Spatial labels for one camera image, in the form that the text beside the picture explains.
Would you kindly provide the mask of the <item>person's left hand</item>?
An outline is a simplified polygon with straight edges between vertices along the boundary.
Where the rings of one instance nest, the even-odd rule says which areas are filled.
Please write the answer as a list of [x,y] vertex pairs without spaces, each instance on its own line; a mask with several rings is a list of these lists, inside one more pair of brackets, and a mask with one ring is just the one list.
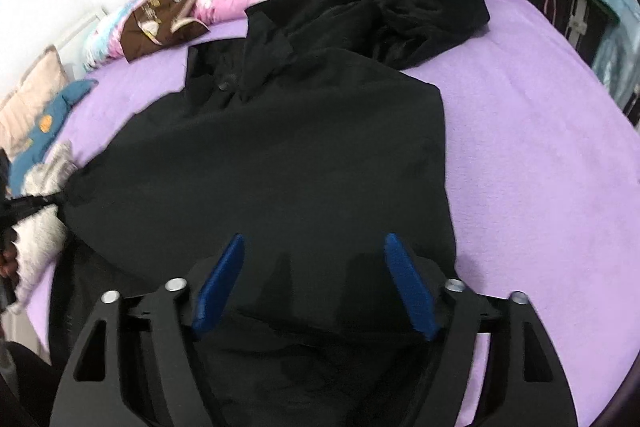
[[17,233],[14,228],[6,229],[2,234],[2,246],[0,256],[1,277],[5,281],[10,281],[12,288],[15,288],[20,280],[18,275],[17,260]]

